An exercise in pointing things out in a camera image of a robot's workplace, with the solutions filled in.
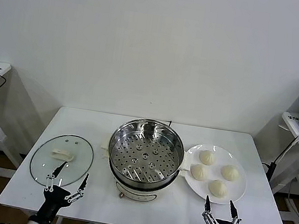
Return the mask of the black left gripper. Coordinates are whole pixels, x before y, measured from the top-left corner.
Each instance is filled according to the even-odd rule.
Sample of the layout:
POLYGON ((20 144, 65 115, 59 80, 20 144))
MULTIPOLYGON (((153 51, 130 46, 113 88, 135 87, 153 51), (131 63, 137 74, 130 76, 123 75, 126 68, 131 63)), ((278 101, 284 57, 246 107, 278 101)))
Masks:
POLYGON ((84 196, 84 190, 87 185, 89 174, 83 179, 77 192, 71 193, 57 185, 54 185, 54 180, 62 171, 67 162, 63 162, 51 174, 46 177, 46 186, 44 190, 45 202, 42 204, 36 213, 36 220, 44 223, 51 223, 56 217, 60 208, 68 207, 69 203, 76 202, 84 196))

